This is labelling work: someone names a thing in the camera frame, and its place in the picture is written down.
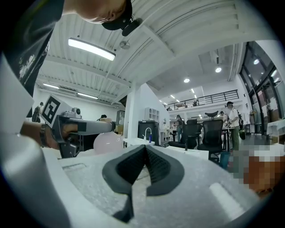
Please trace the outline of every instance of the office chair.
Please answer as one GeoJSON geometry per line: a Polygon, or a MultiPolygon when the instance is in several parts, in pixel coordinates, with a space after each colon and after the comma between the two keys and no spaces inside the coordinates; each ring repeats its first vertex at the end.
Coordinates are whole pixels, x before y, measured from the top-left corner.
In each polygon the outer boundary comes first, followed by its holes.
{"type": "Polygon", "coordinates": [[[168,144],[171,147],[180,147],[185,148],[185,143],[187,141],[187,148],[194,149],[197,146],[196,142],[196,132],[197,128],[195,125],[184,124],[183,125],[183,133],[181,136],[180,142],[169,142],[168,144]]]}
{"type": "Polygon", "coordinates": [[[197,149],[201,151],[209,151],[209,160],[214,163],[219,163],[218,153],[222,152],[222,120],[214,120],[214,117],[218,114],[215,113],[205,113],[207,116],[212,117],[212,120],[203,122],[204,138],[202,144],[200,144],[197,149]]]}

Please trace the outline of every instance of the white ceiling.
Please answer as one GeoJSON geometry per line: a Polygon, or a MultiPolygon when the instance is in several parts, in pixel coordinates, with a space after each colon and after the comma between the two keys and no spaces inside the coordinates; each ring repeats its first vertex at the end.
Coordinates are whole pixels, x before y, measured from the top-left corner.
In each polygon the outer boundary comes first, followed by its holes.
{"type": "MultiPolygon", "coordinates": [[[[121,31],[108,31],[101,25],[87,23],[76,15],[63,16],[51,37],[38,85],[45,89],[49,88],[43,82],[64,86],[114,103],[130,92],[134,82],[141,85],[158,77],[163,80],[154,79],[154,84],[160,90],[160,97],[164,97],[169,95],[169,88],[179,91],[179,85],[173,83],[174,77],[189,76],[190,87],[197,87],[204,81],[199,75],[212,80],[226,76],[212,74],[209,51],[238,42],[272,38],[266,25],[240,1],[132,0],[132,3],[134,17],[141,18],[143,24],[128,37],[123,37],[121,31]],[[114,52],[116,58],[109,61],[69,47],[67,41],[71,37],[114,52]],[[121,41],[128,41],[130,49],[121,49],[121,41]]],[[[227,48],[224,54],[230,61],[227,48]]],[[[188,90],[189,85],[182,84],[180,91],[188,90]]]]}

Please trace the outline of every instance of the white pillar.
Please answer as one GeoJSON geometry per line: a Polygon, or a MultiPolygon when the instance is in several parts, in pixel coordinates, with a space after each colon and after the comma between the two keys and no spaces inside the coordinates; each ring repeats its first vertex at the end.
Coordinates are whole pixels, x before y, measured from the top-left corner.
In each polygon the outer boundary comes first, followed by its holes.
{"type": "Polygon", "coordinates": [[[140,104],[140,87],[134,82],[126,102],[127,116],[124,123],[124,136],[126,138],[138,137],[138,119],[140,104]]]}

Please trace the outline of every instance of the t-shirt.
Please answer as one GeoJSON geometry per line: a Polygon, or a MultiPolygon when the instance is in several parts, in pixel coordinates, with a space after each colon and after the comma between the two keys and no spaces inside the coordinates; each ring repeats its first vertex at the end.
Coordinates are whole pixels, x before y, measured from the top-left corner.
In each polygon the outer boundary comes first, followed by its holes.
{"type": "Polygon", "coordinates": [[[237,117],[236,121],[232,121],[232,124],[231,126],[232,127],[236,127],[236,126],[239,126],[239,115],[237,113],[237,110],[235,108],[233,108],[230,112],[230,115],[229,115],[229,118],[230,120],[233,120],[235,117],[237,117]]]}
{"type": "Polygon", "coordinates": [[[36,0],[27,5],[4,48],[12,71],[31,96],[63,5],[64,0],[36,0]]]}

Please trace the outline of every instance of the black cap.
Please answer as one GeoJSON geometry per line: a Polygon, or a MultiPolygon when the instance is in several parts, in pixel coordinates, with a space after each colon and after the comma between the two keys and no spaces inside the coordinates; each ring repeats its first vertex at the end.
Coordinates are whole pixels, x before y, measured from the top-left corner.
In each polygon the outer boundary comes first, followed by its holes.
{"type": "Polygon", "coordinates": [[[226,105],[226,107],[227,107],[228,105],[233,105],[233,102],[228,102],[227,105],[226,105]]]}
{"type": "Polygon", "coordinates": [[[126,0],[126,8],[122,15],[114,21],[103,23],[103,27],[108,30],[124,29],[130,22],[133,8],[130,0],[126,0]]]}

